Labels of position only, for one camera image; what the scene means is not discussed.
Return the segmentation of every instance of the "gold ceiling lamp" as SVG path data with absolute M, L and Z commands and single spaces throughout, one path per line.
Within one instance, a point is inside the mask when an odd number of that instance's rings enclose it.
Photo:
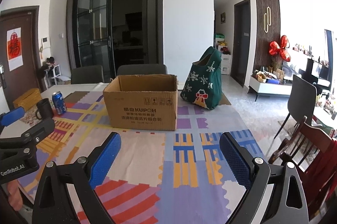
M 272 11 L 270 7 L 267 7 L 267 13 L 264 15 L 263 26 L 265 29 L 265 33 L 268 33 L 269 27 L 272 25 Z

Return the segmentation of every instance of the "colorful tablecloth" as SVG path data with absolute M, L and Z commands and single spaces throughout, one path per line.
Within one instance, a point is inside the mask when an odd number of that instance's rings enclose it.
M 209 111 L 179 97 L 177 130 L 149 132 L 112 128 L 102 92 L 75 92 L 66 104 L 68 112 L 54 118 L 55 131 L 37 146 L 40 169 L 19 182 L 33 199 L 49 160 L 72 163 L 116 131 L 122 148 L 104 183 L 95 189 L 116 223 L 223 224 L 245 188 L 236 182 L 219 149 L 221 133 L 230 131 L 252 156 L 263 157 L 231 105 Z M 34 125 L 32 113 L 23 120 Z M 78 218 L 89 223 L 75 188 L 68 188 Z

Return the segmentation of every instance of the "blue soda can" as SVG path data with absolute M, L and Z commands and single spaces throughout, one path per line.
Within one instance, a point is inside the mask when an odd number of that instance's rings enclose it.
M 64 98 L 60 91 L 53 93 L 52 100 L 53 100 L 56 112 L 59 115 L 62 115 L 67 112 L 67 107 L 65 106 Z

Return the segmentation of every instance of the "silver bolt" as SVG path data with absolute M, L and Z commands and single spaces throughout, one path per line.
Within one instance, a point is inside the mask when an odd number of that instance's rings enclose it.
M 295 164 L 292 163 L 292 162 L 287 162 L 287 166 L 288 166 L 289 168 L 294 168 L 294 167 L 295 167 Z
M 46 166 L 47 166 L 48 168 L 53 167 L 53 165 L 54 165 L 54 162 L 53 162 L 53 161 L 48 161 L 47 164 L 46 164 Z
M 77 159 L 77 162 L 78 163 L 85 163 L 87 161 L 87 158 L 86 157 L 79 157 L 78 159 Z
M 257 164 L 262 164 L 263 163 L 263 159 L 262 158 L 255 158 L 255 162 Z

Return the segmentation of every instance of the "human hand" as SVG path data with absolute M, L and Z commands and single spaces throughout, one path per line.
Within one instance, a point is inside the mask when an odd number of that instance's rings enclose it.
M 7 183 L 8 190 L 8 203 L 13 207 L 15 211 L 19 211 L 22 208 L 22 197 L 19 190 L 19 183 L 17 180 L 13 180 Z

